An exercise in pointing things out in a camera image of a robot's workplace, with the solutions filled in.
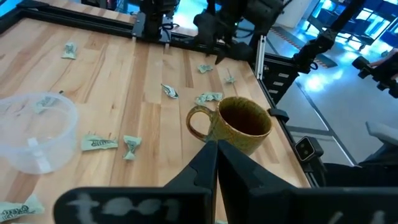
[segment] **clear plastic container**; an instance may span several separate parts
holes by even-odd
[[[46,174],[76,150],[78,113],[68,98],[31,93],[0,100],[0,156],[17,170]]]

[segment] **ceramic mug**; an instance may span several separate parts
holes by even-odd
[[[191,125],[191,118],[197,112],[210,118],[207,135]],[[247,98],[233,96],[218,102],[215,111],[206,106],[192,108],[187,115],[187,127],[191,134],[204,142],[226,140],[246,155],[251,155],[271,132],[272,122],[261,106]]]

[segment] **butcher block tabletop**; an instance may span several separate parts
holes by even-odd
[[[134,23],[134,16],[97,7],[62,0],[48,3]],[[76,60],[61,58],[67,42],[76,43]],[[33,19],[22,19],[0,35],[0,98],[62,90],[78,110],[78,142],[89,133],[119,140],[117,149],[99,151],[82,152],[78,144],[67,165],[44,175],[21,173],[0,158],[0,201],[25,202],[35,194],[46,209],[43,215],[13,221],[53,223],[54,202],[76,187],[165,185],[204,146],[185,124],[195,97],[202,93],[243,96],[266,110],[271,107],[247,62],[214,62],[215,56],[199,52]],[[214,69],[202,74],[197,66],[203,64]],[[230,76],[236,81],[225,83]],[[174,87],[179,98],[168,97],[160,84]],[[215,109],[216,102],[206,105]],[[203,133],[209,124],[204,114],[192,118],[193,127]],[[272,132],[251,158],[291,184],[309,187],[281,126],[275,118],[272,124]],[[123,159],[124,135],[142,138],[135,161]],[[216,219],[226,220],[221,192]]]

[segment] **metal bracket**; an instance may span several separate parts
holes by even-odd
[[[286,111],[280,110],[277,108],[269,108],[268,110],[269,116],[274,116],[277,119],[281,119],[283,122],[287,123],[289,121],[289,116]]]
[[[264,71],[264,57],[266,51],[266,39],[264,35],[260,36],[258,47],[257,47],[257,57],[256,57],[256,69],[255,74],[258,80],[262,80],[262,73]]]
[[[144,26],[145,26],[145,19],[146,15],[143,12],[138,12],[137,17],[136,17],[136,23],[134,24],[134,27],[132,28],[132,36],[136,37],[137,39],[144,39],[145,41],[151,41],[147,37],[145,37],[144,33]],[[162,24],[172,24],[173,20],[171,18],[168,18],[167,16],[163,17],[163,22]],[[172,31],[171,30],[161,30],[161,37],[159,39],[153,40],[158,43],[170,43],[171,42],[171,36],[172,36]]]

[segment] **black cable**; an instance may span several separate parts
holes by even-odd
[[[238,37],[238,36],[234,36],[235,38],[238,38],[238,39],[242,39],[242,38],[246,38],[246,37],[249,37],[250,35],[253,35],[254,34],[254,30],[252,30],[252,29],[247,29],[247,28],[243,28],[243,27],[237,27],[236,28],[237,30],[241,30],[241,31],[245,31],[245,32],[248,32],[248,34],[246,34],[246,35],[244,35],[244,36],[242,36],[242,37]]]
[[[312,68],[313,70],[318,70],[319,66],[316,62],[312,62],[311,65],[310,65],[310,68]]]
[[[169,42],[172,41],[172,38],[170,36],[169,30],[174,29],[175,26],[176,27],[180,27],[180,25],[172,23],[172,22],[171,23],[162,24],[162,30],[164,30],[164,32],[167,34],[167,38],[169,39]]]

